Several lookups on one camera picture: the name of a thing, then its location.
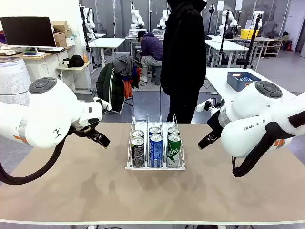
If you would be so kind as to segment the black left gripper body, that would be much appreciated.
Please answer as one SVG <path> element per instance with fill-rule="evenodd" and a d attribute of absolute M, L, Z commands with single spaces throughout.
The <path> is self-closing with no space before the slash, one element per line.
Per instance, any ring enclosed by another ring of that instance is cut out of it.
<path fill-rule="evenodd" d="M 95 128 L 100 122 L 98 118 L 88 120 L 89 125 L 86 127 L 80 126 L 78 123 L 71 124 L 70 133 L 76 134 L 78 137 L 87 137 L 91 140 L 100 140 L 102 135 Z"/>

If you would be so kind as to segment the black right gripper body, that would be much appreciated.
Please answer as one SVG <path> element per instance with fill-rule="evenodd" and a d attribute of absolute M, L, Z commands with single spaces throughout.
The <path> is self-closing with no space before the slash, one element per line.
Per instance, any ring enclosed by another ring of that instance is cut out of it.
<path fill-rule="evenodd" d="M 225 127 L 226 112 L 217 111 L 214 113 L 211 118 L 207 121 L 207 124 L 212 129 L 208 134 L 208 137 L 220 137 L 223 128 Z"/>

